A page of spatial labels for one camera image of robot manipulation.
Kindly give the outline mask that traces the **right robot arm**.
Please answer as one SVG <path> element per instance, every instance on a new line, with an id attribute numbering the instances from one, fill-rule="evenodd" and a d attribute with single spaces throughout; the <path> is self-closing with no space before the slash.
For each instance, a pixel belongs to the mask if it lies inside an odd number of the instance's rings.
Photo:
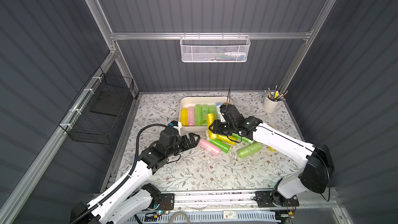
<path id="1" fill-rule="evenodd" d="M 299 171 L 281 178 L 266 197 L 275 206 L 291 203 L 297 194 L 311 191 L 323 194 L 330 190 L 334 164 L 328 146 L 314 145 L 283 134 L 259 118 L 244 117 L 234 105 L 220 107 L 221 120 L 212 120 L 208 130 L 217 135 L 232 136 L 237 141 L 253 141 L 271 147 L 292 159 Z"/>

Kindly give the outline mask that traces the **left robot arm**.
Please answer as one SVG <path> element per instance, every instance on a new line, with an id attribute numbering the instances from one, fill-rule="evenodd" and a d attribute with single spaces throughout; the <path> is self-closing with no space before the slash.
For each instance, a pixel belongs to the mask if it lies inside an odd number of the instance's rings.
<path id="1" fill-rule="evenodd" d="M 71 224 L 123 224 L 146 209 L 160 203 L 160 190 L 145 183 L 169 158 L 198 146 L 201 137 L 195 133 L 180 134 L 180 123 L 173 121 L 164 128 L 157 141 L 143 151 L 136 151 L 132 167 L 105 192 L 87 204 L 76 204 L 70 215 Z"/>

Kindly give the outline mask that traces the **white blue labelled roll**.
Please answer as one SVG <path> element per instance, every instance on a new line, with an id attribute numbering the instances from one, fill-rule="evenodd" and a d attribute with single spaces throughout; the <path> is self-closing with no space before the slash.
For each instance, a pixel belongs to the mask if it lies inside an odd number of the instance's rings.
<path id="1" fill-rule="evenodd" d="M 221 114 L 221 111 L 220 111 L 221 105 L 222 105 L 222 104 L 221 104 L 220 102 L 217 102 L 217 103 L 216 103 L 217 114 Z"/>

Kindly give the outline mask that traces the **pink roll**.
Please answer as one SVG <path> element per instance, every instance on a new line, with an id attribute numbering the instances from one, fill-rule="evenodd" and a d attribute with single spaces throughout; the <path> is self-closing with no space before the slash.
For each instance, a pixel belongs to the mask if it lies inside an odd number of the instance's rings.
<path id="1" fill-rule="evenodd" d="M 188 108 L 188 126 L 195 126 L 195 107 Z"/>
<path id="2" fill-rule="evenodd" d="M 221 149 L 218 146 L 210 143 L 206 139 L 200 139 L 199 146 L 201 148 L 203 148 L 204 150 L 210 152 L 214 156 L 218 156 L 220 154 L 220 152 L 221 152 Z"/>

